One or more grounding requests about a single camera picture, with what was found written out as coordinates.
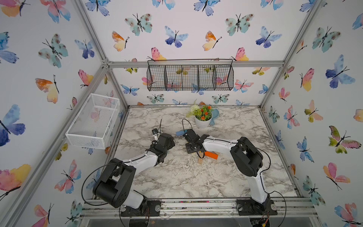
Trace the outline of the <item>light blue block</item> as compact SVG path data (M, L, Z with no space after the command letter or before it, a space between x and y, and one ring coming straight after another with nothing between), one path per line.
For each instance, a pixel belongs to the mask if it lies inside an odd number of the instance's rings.
M181 131L177 131L176 132L176 136L183 136L185 133L187 132L187 130L181 130Z

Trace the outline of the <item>red orange block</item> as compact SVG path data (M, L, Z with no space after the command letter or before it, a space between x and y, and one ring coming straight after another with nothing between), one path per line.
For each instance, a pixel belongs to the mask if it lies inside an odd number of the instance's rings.
M209 152L209 151L205 151L205 156L207 156L209 158L212 158L212 159L215 159L215 160L218 159L218 154L213 153L213 152Z

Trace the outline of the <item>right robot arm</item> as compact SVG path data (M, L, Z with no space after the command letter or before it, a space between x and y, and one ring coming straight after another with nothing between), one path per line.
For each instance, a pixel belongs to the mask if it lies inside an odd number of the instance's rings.
M187 152L217 152L230 154L238 170L247 177L251 191L251 199L259 204L266 204L269 195L265 191L265 183L262 173L263 155L246 138L238 140L223 140L209 135L199 136L194 130L189 129L183 135L187 141Z

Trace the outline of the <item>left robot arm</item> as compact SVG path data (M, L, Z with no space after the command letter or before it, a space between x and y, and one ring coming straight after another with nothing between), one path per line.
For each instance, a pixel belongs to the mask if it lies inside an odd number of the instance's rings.
M131 189L133 179L144 170L163 163L168 150L174 146L173 136L162 133L143 155L127 161L112 159L97 180L93 194L114 208L145 209L147 198Z

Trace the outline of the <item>white pot with flowers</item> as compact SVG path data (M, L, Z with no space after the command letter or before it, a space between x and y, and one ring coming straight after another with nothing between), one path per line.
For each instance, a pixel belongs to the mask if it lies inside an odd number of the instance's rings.
M212 120L213 110L214 109L211 105L206 105L204 103L202 103L202 105L198 105L197 102L194 101L186 117L193 118L199 129L206 129Z

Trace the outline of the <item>light blue dustpan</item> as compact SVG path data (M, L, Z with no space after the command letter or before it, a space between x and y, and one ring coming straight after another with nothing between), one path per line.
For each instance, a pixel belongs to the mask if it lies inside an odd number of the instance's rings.
M210 126L214 126L215 125L215 119L219 117L219 110L218 109L213 109L211 111L212 117L210 119Z

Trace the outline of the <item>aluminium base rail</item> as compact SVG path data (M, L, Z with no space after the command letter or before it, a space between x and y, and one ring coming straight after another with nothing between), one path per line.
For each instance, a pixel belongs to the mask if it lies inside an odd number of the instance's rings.
M275 197L266 212L247 207L248 198L159 199L149 200L147 216L152 218L305 218L317 217L308 198Z

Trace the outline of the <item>white mesh wall basket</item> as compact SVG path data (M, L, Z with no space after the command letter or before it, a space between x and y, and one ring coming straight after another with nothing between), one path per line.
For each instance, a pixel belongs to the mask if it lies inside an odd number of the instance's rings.
M91 93L65 136L72 146L105 149L120 110L120 100Z

